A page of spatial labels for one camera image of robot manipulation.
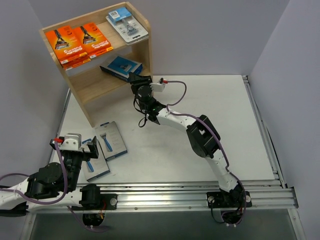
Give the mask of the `blue Harry's razor box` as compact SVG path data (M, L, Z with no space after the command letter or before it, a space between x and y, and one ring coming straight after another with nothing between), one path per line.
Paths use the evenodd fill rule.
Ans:
M103 72L125 82L130 82L130 73L139 75L143 70L142 63L130 60L121 55L107 58L99 67Z

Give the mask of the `grey Harry's razor box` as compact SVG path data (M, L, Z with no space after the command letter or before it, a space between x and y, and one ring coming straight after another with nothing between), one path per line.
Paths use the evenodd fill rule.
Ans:
M98 158L91 158L89 161L83 161L81 169L85 180L91 182L110 173L109 166L102 151L100 142L97 140Z
M115 121L106 122L95 128L106 161L118 158L128 152Z

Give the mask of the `Gillette blue razor blister pack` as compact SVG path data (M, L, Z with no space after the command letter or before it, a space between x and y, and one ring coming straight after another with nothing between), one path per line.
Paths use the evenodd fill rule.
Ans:
M129 45L137 44L148 39L148 31L140 25L127 25L125 33L125 43Z

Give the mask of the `orange razor cartridge pack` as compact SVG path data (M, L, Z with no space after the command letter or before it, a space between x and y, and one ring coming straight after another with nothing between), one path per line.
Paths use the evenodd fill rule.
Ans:
M91 60L114 49L94 22L75 27L73 32Z

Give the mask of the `orange Gillette Fusion box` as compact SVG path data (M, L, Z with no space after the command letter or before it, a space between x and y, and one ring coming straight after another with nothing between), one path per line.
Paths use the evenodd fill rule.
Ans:
M91 61L84 45L69 25L48 31L45 36L58 62L65 71Z

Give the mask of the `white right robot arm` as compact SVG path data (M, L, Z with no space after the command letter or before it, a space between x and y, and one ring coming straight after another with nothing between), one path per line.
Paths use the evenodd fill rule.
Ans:
M223 203L234 206L246 200L246 190L237 176L229 170L229 160L220 142L221 137L206 115L196 117L189 113L179 113L171 109L178 103L162 104L154 97L154 92L163 92L165 86L171 83L184 85L183 96L187 93L187 85L179 80L161 78L157 83L151 76L129 73L129 83L134 94L136 109L144 115L145 121L157 125L172 127L185 133L193 152L207 160L219 184Z

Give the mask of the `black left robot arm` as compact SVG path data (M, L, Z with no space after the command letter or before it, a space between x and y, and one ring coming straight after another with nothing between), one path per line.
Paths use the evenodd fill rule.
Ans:
M98 186L77 186L82 163L99 157L97 138L82 145L80 134L68 133L51 139L50 146L56 151L58 162L47 164L12 187L1 186L2 217L22 217L41 208L95 210L103 206Z

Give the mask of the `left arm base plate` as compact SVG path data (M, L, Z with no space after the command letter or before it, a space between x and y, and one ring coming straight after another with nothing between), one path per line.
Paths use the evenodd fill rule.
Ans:
M115 193L106 193L102 194L100 197L98 210L104 211L113 211L117 209L118 204L118 195Z

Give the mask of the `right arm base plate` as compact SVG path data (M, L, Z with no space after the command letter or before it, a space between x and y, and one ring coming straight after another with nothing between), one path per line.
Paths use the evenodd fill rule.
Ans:
M242 193L235 193L232 196L230 193L223 193L222 191L211 191L206 193L207 206L212 209L229 209L229 208L247 208L253 206L251 195L249 191L245 192L245 203L243 201L244 195Z

